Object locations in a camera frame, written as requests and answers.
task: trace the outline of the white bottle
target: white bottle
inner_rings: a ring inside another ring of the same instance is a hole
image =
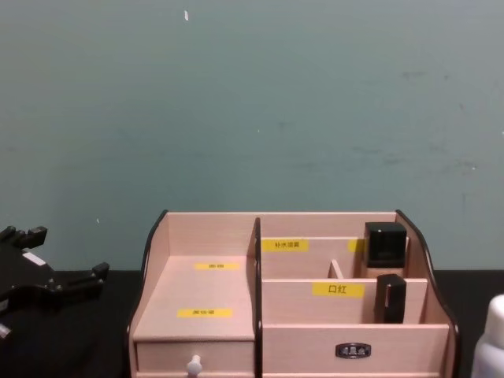
[[[471,378],[504,378],[504,295],[490,301],[485,333],[474,350]]]

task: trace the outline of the black cap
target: black cap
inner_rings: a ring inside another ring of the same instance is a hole
[[[395,222],[365,224],[364,259],[368,268],[404,268],[406,229]]]

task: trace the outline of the black surface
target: black surface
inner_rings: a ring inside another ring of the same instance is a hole
[[[435,276],[458,319],[460,377],[469,378],[488,303],[504,293],[504,272],[438,271]],[[0,341],[0,376],[121,376],[124,333],[139,285],[139,272],[110,272],[98,301],[75,304],[60,313],[26,311],[0,317],[0,323],[13,329],[12,337]]]

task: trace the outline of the white knob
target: white knob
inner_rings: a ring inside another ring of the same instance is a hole
[[[195,354],[192,356],[191,362],[187,364],[187,372],[190,376],[197,376],[203,370],[202,359]]]

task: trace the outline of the yellow label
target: yellow label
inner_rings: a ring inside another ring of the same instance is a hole
[[[362,298],[364,290],[365,285],[363,283],[312,283],[312,295],[316,296]]]
[[[232,309],[179,309],[176,317],[232,317]]]
[[[364,239],[351,239],[347,246],[349,252],[364,252]]]
[[[219,262],[200,262],[195,264],[196,270],[236,270],[239,269],[237,262],[219,263]]]
[[[308,239],[265,239],[262,241],[264,252],[307,252]]]

